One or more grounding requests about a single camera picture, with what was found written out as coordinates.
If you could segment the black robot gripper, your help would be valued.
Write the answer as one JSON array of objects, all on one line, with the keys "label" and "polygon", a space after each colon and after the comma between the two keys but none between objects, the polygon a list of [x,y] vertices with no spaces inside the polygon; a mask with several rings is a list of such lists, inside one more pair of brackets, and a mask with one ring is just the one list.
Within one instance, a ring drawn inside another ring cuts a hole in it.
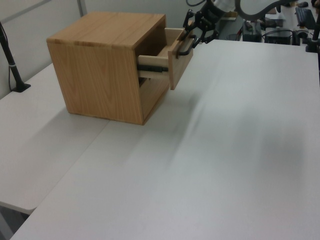
[{"label": "black robot gripper", "polygon": [[192,35],[194,37],[193,48],[200,43],[210,43],[219,36],[216,24],[225,14],[226,12],[219,9],[212,0],[206,0],[202,8],[197,12],[189,9],[183,22],[185,31],[183,40],[194,30]]}]

